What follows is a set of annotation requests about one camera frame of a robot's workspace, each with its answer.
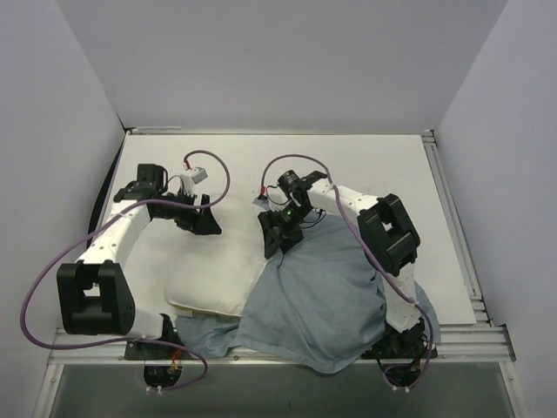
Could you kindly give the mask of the white pillow with yellow edge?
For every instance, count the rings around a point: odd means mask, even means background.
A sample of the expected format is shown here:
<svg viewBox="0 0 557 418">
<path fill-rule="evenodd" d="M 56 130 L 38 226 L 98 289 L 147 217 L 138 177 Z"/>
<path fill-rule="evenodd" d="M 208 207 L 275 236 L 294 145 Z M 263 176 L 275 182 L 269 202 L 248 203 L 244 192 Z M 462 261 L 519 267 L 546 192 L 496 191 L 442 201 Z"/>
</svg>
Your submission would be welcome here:
<svg viewBox="0 0 557 418">
<path fill-rule="evenodd" d="M 235 195 L 214 206 L 222 233 L 186 241 L 169 268 L 165 301 L 184 311 L 241 317 L 267 264 L 258 215 L 268 209 L 265 201 Z"/>
</svg>

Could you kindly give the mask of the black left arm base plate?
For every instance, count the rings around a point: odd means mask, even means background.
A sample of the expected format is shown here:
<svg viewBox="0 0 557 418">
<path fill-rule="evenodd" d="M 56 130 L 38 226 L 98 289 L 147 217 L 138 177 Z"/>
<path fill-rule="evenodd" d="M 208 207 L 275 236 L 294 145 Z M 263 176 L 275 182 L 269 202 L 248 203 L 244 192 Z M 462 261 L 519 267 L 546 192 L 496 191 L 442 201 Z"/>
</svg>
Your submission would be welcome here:
<svg viewBox="0 0 557 418">
<path fill-rule="evenodd" d="M 158 340 L 158 343 L 153 340 L 144 342 L 140 339 L 132 339 L 126 343 L 124 358 L 127 361 L 166 361 L 170 360 L 182 346 L 182 341 L 176 336 Z"/>
</svg>

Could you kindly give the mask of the blue-grey fabric pillowcase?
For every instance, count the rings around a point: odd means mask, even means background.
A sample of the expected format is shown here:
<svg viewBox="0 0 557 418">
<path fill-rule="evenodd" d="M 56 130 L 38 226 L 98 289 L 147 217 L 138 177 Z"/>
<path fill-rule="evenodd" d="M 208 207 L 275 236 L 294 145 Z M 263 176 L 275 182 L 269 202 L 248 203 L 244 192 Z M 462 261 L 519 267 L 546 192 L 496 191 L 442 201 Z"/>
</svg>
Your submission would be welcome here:
<svg viewBox="0 0 557 418">
<path fill-rule="evenodd" d="M 180 316 L 181 341 L 205 358 L 235 347 L 335 374 L 374 345 L 385 357 L 413 356 L 386 324 L 381 275 L 342 218 L 328 215 L 261 273 L 240 318 Z"/>
</svg>

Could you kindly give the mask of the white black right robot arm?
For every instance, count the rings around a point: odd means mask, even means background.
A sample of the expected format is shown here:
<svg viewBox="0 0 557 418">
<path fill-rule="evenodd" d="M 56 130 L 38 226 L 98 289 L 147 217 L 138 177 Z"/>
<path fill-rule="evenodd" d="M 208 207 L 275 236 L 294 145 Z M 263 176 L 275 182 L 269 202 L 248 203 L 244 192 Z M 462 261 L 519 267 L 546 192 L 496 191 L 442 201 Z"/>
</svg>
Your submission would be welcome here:
<svg viewBox="0 0 557 418">
<path fill-rule="evenodd" d="M 383 275 L 386 297 L 386 335 L 373 350 L 387 359 L 410 357 L 426 346 L 426 321 L 418 309 L 414 267 L 419 235 L 394 194 L 375 197 L 334 185 L 319 171 L 299 177 L 290 170 L 278 179 L 284 204 L 270 204 L 258 215 L 264 256 L 287 253 L 304 238 L 302 222 L 313 210 L 340 216 L 370 264 Z"/>
</svg>

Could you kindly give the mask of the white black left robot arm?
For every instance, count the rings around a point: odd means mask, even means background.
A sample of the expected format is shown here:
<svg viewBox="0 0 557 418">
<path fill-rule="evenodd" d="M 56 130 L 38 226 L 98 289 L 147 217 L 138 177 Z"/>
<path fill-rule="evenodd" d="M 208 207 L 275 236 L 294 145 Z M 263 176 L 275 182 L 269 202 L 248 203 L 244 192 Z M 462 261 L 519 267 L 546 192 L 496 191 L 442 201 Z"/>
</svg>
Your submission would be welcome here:
<svg viewBox="0 0 557 418">
<path fill-rule="evenodd" d="M 177 192 L 168 190 L 161 165 L 140 164 L 137 176 L 118 190 L 104 230 L 74 263 L 57 269 L 57 290 L 64 330 L 68 334 L 118 335 L 145 339 L 145 348 L 165 358 L 176 347 L 167 331 L 170 319 L 139 307 L 124 276 L 124 267 L 141 232 L 153 219 L 170 219 L 195 235 L 219 235 L 211 198 L 194 188 L 207 178 L 205 169 L 186 166 Z"/>
</svg>

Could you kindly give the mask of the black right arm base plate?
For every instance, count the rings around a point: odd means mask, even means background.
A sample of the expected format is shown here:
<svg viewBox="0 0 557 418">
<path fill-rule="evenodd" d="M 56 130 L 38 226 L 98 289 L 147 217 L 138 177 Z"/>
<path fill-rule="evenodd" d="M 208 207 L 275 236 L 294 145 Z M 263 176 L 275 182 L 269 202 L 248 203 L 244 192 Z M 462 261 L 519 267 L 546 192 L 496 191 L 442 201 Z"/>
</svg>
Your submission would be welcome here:
<svg viewBox="0 0 557 418">
<path fill-rule="evenodd" d="M 384 335 L 365 351 L 362 359 L 366 360 L 397 360 L 424 359 L 429 344 L 426 324 L 423 319 L 412 328 L 399 333 L 386 324 Z"/>
</svg>

